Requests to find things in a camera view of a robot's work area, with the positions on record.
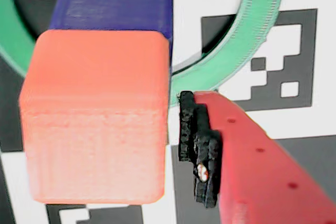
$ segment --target hole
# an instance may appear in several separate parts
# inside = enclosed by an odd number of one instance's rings
[[[299,185],[296,184],[296,183],[290,182],[290,183],[288,183],[288,187],[291,188],[291,189],[297,189],[299,187]]]

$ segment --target white surface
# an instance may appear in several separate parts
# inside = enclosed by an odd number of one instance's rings
[[[25,153],[1,153],[1,159],[16,224],[49,224],[46,206],[30,194]]]
[[[90,213],[86,208],[65,209],[59,212],[61,224],[77,224],[79,220],[89,220]]]
[[[299,94],[299,82],[283,82],[281,84],[281,97],[297,97]]]
[[[240,1],[174,0],[174,71],[183,67],[188,58],[201,56],[201,17],[235,14]]]

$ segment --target stacked blocks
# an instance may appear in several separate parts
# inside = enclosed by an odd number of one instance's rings
[[[172,44],[173,0],[57,0],[49,29],[152,30]]]
[[[36,200],[163,196],[171,44],[172,0],[58,0],[19,97]]]

